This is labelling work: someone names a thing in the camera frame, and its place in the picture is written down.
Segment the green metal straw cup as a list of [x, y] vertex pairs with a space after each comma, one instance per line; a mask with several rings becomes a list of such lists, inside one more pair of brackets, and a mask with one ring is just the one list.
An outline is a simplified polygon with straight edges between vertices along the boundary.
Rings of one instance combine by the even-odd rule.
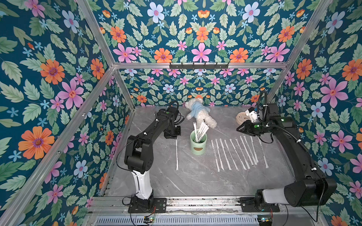
[[206, 151], [207, 134], [203, 136], [200, 142], [196, 142], [195, 132], [190, 134], [190, 149], [195, 155], [202, 155]]

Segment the eleventh white straw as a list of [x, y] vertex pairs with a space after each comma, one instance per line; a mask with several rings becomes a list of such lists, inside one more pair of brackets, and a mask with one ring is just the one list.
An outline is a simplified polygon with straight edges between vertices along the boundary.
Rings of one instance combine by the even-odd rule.
[[175, 151], [176, 151], [176, 170], [179, 170], [179, 158], [178, 158], [178, 140], [175, 141]]

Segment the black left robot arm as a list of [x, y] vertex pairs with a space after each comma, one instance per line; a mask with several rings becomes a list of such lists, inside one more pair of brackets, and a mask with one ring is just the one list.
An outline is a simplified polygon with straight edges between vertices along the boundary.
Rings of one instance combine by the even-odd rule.
[[166, 139], [177, 139], [181, 135], [179, 104], [172, 102], [166, 109], [155, 113], [154, 121], [136, 136], [129, 136], [125, 146], [124, 163], [133, 174], [137, 204], [150, 208], [154, 203], [154, 192], [150, 183], [150, 169], [154, 162], [153, 144], [163, 134]]

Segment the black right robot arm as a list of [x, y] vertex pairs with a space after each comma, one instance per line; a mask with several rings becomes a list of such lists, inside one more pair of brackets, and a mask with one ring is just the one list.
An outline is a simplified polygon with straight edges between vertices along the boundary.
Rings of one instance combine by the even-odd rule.
[[256, 207], [267, 204], [319, 207], [326, 204], [335, 192], [337, 183], [328, 178], [312, 159], [292, 117], [281, 116], [276, 104], [264, 104], [261, 113], [251, 107], [238, 114], [237, 119], [241, 121], [238, 132], [257, 138], [268, 133], [272, 141], [277, 140], [294, 174], [295, 181], [285, 187], [257, 190]]

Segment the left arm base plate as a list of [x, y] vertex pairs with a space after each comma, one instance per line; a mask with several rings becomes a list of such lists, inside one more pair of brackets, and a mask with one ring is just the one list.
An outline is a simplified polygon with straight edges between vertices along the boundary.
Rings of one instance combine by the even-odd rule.
[[167, 199], [154, 198], [143, 200], [133, 197], [128, 207], [128, 213], [166, 213]]

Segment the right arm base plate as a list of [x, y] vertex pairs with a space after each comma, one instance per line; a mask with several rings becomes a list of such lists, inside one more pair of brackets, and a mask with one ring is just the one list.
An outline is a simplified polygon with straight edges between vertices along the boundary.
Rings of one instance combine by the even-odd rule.
[[264, 213], [278, 213], [280, 212], [280, 208], [278, 204], [270, 204], [270, 203], [263, 203], [256, 198], [251, 197], [241, 197], [238, 200], [238, 203], [241, 206], [243, 212], [264, 212]]

